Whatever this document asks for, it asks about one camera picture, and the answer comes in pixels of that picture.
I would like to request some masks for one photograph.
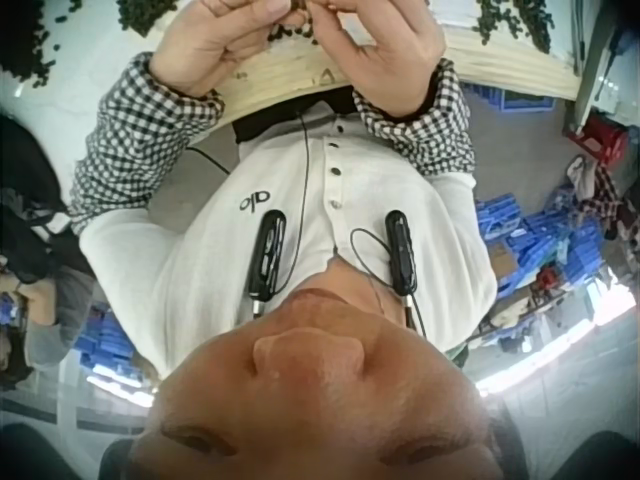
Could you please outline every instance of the fingernail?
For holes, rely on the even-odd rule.
[[[291,0],[266,0],[266,7],[274,18],[280,18],[291,11]]]

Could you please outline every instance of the white polo shirt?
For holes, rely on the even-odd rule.
[[[441,351],[475,329],[496,296],[478,231],[470,174],[425,180],[376,140],[357,115],[338,117],[320,103],[304,114],[310,172],[298,263],[276,308],[335,252],[364,272],[350,244],[361,227],[386,240],[385,216],[404,212],[415,254],[419,304],[428,339]],[[251,321],[247,271],[268,210],[287,217],[278,286],[296,248],[306,168],[301,122],[277,125],[244,144],[241,162],[184,235],[149,220],[145,209],[104,213],[82,232],[81,248],[127,335],[166,377],[196,347]],[[366,235],[355,245],[390,282],[386,252]]]

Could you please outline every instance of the checkered sleeve cover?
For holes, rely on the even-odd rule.
[[[371,134],[389,140],[423,176],[448,172],[471,173],[475,154],[469,138],[470,110],[453,62],[440,61],[436,70],[437,92],[433,106],[417,120],[393,122],[354,90],[362,121]]]
[[[190,139],[216,124],[222,99],[178,95],[149,74],[151,53],[137,55],[100,101],[76,166],[69,212],[76,234],[112,210],[145,208]]]

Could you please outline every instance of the person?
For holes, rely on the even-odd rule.
[[[253,138],[237,123],[241,161],[184,234],[153,223],[148,202],[220,120],[215,88],[267,47],[290,0],[190,3],[100,102],[75,172],[74,228],[164,379],[127,478],[502,478],[482,398],[443,354],[497,290],[443,31],[423,0],[307,8],[353,86],[352,113],[315,96],[287,115],[259,112],[268,128],[253,117]],[[375,45],[356,45],[339,12],[355,12]],[[282,239],[280,274],[254,310],[252,252],[274,210],[286,218],[267,242]],[[392,285],[393,211],[412,239],[413,322]]]
[[[87,320],[94,279],[60,265],[52,277],[25,285],[9,272],[0,274],[0,293],[24,304],[26,328],[0,327],[0,385],[15,388],[33,371],[58,365],[73,347]]]

